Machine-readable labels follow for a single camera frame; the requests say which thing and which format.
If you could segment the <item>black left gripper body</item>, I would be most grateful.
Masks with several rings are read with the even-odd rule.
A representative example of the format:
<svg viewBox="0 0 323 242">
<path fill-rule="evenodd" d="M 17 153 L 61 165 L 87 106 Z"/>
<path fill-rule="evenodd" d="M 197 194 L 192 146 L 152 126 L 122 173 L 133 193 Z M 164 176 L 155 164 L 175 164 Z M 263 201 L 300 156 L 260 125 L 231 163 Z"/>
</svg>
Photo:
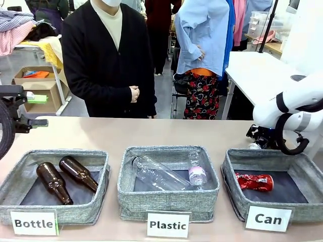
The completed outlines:
<svg viewBox="0 0 323 242">
<path fill-rule="evenodd" d="M 29 119 L 19 111 L 20 106 L 27 102 L 27 92 L 23 86 L 1 85 L 1 123 L 8 124 L 15 133 L 29 133 Z"/>
</svg>

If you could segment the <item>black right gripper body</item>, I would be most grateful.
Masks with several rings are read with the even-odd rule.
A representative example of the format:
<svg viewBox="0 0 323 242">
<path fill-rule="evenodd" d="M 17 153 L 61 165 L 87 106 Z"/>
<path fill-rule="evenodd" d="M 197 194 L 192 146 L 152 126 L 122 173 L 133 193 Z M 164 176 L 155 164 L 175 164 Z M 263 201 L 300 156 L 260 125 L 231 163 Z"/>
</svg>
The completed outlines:
<svg viewBox="0 0 323 242">
<path fill-rule="evenodd" d="M 246 137 L 254 140 L 248 145 L 248 149 L 277 149 L 274 131 L 274 129 L 253 124 L 246 134 Z"/>
</svg>

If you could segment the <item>person's right hand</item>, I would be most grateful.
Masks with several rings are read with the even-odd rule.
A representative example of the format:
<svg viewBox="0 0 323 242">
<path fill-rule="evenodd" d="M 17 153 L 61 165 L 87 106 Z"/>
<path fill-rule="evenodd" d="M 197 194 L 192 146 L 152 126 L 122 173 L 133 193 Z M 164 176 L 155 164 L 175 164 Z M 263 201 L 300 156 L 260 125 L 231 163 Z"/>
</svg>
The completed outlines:
<svg viewBox="0 0 323 242">
<path fill-rule="evenodd" d="M 138 86 L 130 86 L 129 88 L 131 90 L 131 95 L 132 95 L 131 103 L 136 103 L 137 99 L 140 95 L 139 87 Z"/>
</svg>

